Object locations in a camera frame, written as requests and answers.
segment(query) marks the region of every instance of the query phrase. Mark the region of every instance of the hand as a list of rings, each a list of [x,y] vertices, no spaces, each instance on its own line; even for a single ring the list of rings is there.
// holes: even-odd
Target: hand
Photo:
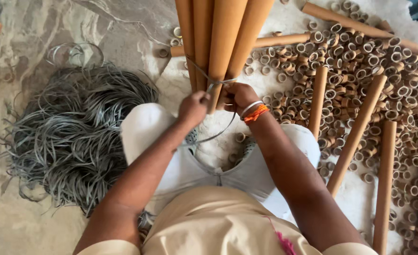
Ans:
[[[253,88],[248,84],[243,83],[232,83],[228,84],[225,87],[226,92],[228,92],[228,99],[225,100],[225,103],[232,105],[225,105],[225,110],[229,112],[236,111],[239,115],[242,111],[251,103],[259,101],[259,97]]]
[[[210,95],[205,91],[195,92],[184,98],[179,106],[178,122],[188,129],[199,125],[206,117]]]

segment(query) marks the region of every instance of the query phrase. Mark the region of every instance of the silver bangle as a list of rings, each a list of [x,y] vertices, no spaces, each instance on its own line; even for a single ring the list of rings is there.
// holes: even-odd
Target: silver bangle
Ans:
[[[253,106],[255,106],[256,104],[259,104],[259,103],[262,103],[262,104],[264,104],[264,102],[263,101],[256,101],[256,102],[252,102],[249,106],[247,106],[243,111],[242,111],[242,113],[239,115],[239,117],[240,117],[240,120],[242,120],[243,121],[243,115],[251,108],[251,107],[253,107]]]

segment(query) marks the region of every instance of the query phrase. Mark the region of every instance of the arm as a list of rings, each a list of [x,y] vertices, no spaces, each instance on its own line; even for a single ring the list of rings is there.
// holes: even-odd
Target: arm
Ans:
[[[154,194],[177,147],[205,118],[208,101],[204,91],[184,99],[176,123],[133,161],[96,207],[73,254],[115,239],[140,247],[138,216]]]
[[[259,100],[255,91],[246,84],[232,84],[226,90],[231,94],[233,104],[225,108],[229,111],[240,113]],[[339,209],[318,172],[285,135],[272,114],[262,114],[249,127],[277,189],[286,199],[308,242],[321,252],[341,243],[363,244],[359,233]]]

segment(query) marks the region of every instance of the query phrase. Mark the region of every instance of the pile of metal wire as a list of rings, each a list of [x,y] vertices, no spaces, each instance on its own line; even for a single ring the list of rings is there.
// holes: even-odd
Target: pile of metal wire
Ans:
[[[23,114],[7,121],[9,133],[1,138],[20,195],[30,199],[22,187],[39,183],[57,206],[74,204],[90,215],[127,167],[122,120],[157,98],[154,88],[114,65],[54,73]]]

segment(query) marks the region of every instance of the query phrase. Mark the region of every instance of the pink thread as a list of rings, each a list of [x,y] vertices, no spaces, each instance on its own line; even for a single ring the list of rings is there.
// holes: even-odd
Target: pink thread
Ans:
[[[294,245],[292,244],[292,242],[287,239],[287,238],[283,238],[283,234],[280,231],[276,231],[275,227],[273,226],[272,220],[268,217],[268,216],[263,216],[269,219],[270,224],[272,225],[272,228],[275,232],[275,234],[278,237],[278,240],[280,242],[280,245],[283,249],[283,251],[285,251],[285,253],[287,255],[296,255],[296,252],[294,251]]]

